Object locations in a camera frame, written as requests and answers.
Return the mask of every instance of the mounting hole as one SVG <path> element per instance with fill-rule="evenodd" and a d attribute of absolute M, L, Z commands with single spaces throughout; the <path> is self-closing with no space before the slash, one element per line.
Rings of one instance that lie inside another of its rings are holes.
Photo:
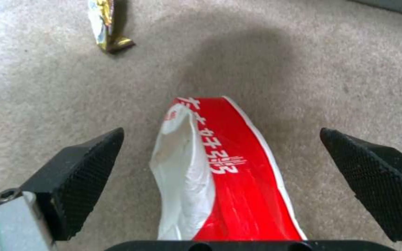
<path fill-rule="evenodd" d="M 188 251 L 212 251 L 212 248 L 207 243 L 196 243 Z"/>
<path fill-rule="evenodd" d="M 21 190 L 18 188 L 7 189 L 0 192 L 0 205 L 21 196 Z"/>
<path fill-rule="evenodd" d="M 312 251 L 313 249 L 306 243 L 296 242 L 288 247 L 288 251 Z"/>
<path fill-rule="evenodd" d="M 14 194 L 15 194 L 15 191 L 13 191 L 12 189 L 5 190 L 1 193 L 0 198 L 7 199 L 7 198 L 13 196 Z"/>

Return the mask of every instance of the textured grip pad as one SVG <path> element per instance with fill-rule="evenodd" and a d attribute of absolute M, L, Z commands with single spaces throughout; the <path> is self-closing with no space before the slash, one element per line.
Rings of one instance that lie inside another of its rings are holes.
<path fill-rule="evenodd" d="M 69 240 L 102 193 L 123 142 L 123 129 L 62 149 L 21 189 L 34 192 L 54 240 Z"/>
<path fill-rule="evenodd" d="M 392 241 L 402 241 L 402 153 L 326 128 L 320 138 L 356 198 Z"/>

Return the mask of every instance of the red plastic bag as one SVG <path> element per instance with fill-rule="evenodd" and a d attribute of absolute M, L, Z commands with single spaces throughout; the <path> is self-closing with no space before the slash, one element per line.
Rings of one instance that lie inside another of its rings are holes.
<path fill-rule="evenodd" d="M 238 105 L 173 104 L 150 162 L 163 200 L 158 238 L 305 240 L 271 150 Z"/>

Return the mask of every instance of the crumpled wrapper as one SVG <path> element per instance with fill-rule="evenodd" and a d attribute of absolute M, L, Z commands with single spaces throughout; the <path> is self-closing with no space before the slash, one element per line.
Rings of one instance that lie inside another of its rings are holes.
<path fill-rule="evenodd" d="M 88 17 L 96 43 L 103 51 L 110 53 L 134 45 L 133 40 L 115 34 L 114 2 L 115 0 L 88 0 Z"/>

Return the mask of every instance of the floor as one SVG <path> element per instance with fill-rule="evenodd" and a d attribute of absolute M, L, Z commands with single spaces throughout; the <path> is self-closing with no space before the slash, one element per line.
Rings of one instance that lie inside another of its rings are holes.
<path fill-rule="evenodd" d="M 95 45 L 85 0 L 0 0 L 0 190 L 64 146 L 126 138 L 83 230 L 60 250 L 155 239 L 148 168 L 177 96 L 228 95 L 272 148 L 310 239 L 391 243 L 319 140 L 330 127 L 402 151 L 402 15 L 338 0 L 128 3 L 117 56 Z"/>

